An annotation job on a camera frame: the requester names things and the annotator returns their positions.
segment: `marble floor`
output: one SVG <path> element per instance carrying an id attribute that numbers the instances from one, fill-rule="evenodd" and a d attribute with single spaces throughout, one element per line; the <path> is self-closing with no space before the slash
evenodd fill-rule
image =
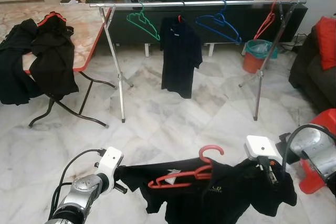
<path id="1" fill-rule="evenodd" d="M 257 82 L 238 87 L 250 76 L 242 69 L 241 47 L 216 45 L 212 58 L 207 56 L 207 48 L 203 49 L 204 62 L 194 73 L 192 99 L 185 100 L 160 89 L 163 57 L 157 47 L 151 47 L 150 58 L 144 57 L 143 47 L 118 47 L 121 68 L 134 83 L 133 88 L 125 84 L 126 123 L 120 120 L 119 91 L 106 85 L 93 85 L 83 112 L 108 123 L 108 129 L 78 119 L 57 105 L 29 129 L 31 119 L 45 112 L 45 96 L 27 105 L 0 104 L 0 222 L 44 223 L 63 168 L 88 148 L 114 146 L 124 153 L 123 165 L 136 165 L 197 157 L 202 146 L 217 144 L 225 155 L 215 151 L 207 155 L 235 165 L 246 158 L 243 143 L 247 135 L 263 135 L 277 142 L 280 134 L 316 116 L 310 102 L 288 82 L 295 58 L 292 53 L 282 53 L 270 62 L 262 86 L 259 120 L 255 122 Z M 105 44 L 99 45 L 85 73 L 117 82 Z M 78 74 L 75 79 L 80 92 L 63 101 L 78 110 L 89 83 Z M 69 169 L 66 181 L 92 173 L 98 160 L 96 154 L 81 157 Z M 335 198 L 329 190 L 322 188 L 306 195 L 298 186 L 302 171 L 298 167 L 289 170 L 298 194 L 297 205 L 282 203 L 274 218 L 250 207 L 238 223 L 336 223 Z M 126 195 L 113 191 L 95 202 L 87 223 L 165 223 L 164 206 L 152 215 L 145 208 L 138 191 Z"/>

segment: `sofa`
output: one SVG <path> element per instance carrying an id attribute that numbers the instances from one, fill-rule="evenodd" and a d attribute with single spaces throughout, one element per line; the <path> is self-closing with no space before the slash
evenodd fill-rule
<path id="1" fill-rule="evenodd" d="M 289 82 L 294 88 L 301 89 L 319 112 L 336 108 L 336 67 L 322 69 L 316 26 L 297 54 L 290 70 Z"/>

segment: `marble tabletop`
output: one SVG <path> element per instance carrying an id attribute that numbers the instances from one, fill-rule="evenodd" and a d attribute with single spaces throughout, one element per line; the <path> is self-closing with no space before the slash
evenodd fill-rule
<path id="1" fill-rule="evenodd" d="M 71 41 L 75 45 L 74 71 L 84 71 L 91 59 L 94 47 L 103 29 L 102 19 L 96 8 L 86 4 L 76 5 L 26 5 L 6 6 L 0 9 L 0 41 L 12 27 L 32 18 L 36 23 L 52 11 L 60 13 L 67 20 L 67 25 L 74 28 Z M 32 53 L 23 55 L 23 70 L 29 73 L 29 67 L 36 59 Z"/>

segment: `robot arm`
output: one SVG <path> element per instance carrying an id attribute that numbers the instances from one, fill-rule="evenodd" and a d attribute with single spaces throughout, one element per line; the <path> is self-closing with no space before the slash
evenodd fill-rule
<path id="1" fill-rule="evenodd" d="M 127 190 L 114 183 L 113 179 L 122 159 L 120 150 L 109 147 L 95 174 L 78 178 L 72 183 L 69 194 L 46 224 L 84 224 L 93 202 L 100 194 L 107 194 L 114 188 L 126 193 Z"/>

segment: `red cushion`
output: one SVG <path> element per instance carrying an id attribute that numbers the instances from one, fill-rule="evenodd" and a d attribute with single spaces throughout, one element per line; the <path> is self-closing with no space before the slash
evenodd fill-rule
<path id="1" fill-rule="evenodd" d="M 336 19 L 322 17 L 316 24 L 323 70 L 336 66 Z"/>

